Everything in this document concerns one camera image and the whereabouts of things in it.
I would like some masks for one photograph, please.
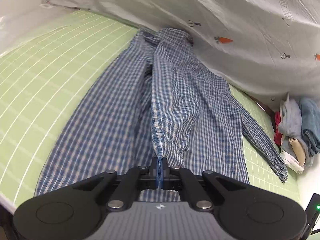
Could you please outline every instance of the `carrot print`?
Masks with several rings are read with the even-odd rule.
[[[228,38],[224,38],[224,37],[215,37],[214,39],[217,41],[217,43],[230,43],[230,42],[233,42],[233,40],[228,39]]]

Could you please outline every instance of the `blue checkered shirt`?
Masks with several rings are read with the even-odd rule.
[[[166,157],[200,175],[212,170],[249,183],[244,135],[285,182],[287,169],[260,125],[231,95],[227,82],[193,54],[176,29],[140,30],[92,85],[60,134],[35,195],[105,170]],[[146,190],[142,201],[176,201],[173,191]]]

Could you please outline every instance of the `blue folded garment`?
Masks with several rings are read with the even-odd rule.
[[[301,98],[299,107],[302,116],[301,133],[308,145],[310,155],[320,152],[320,109],[310,98]]]

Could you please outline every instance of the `plaid shirt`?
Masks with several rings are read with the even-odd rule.
[[[193,54],[191,36],[176,29],[140,30],[90,88],[60,134],[36,195],[105,170],[125,173],[151,164],[200,175],[213,170],[249,183],[242,134],[281,179],[287,169],[260,125],[231,95],[227,82]],[[146,190],[140,200],[175,201],[176,192]]]

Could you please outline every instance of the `beige garment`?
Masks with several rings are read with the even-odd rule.
[[[303,166],[306,161],[306,153],[301,145],[301,143],[297,139],[290,138],[289,142],[292,146],[292,149],[297,157],[297,160],[300,166]]]

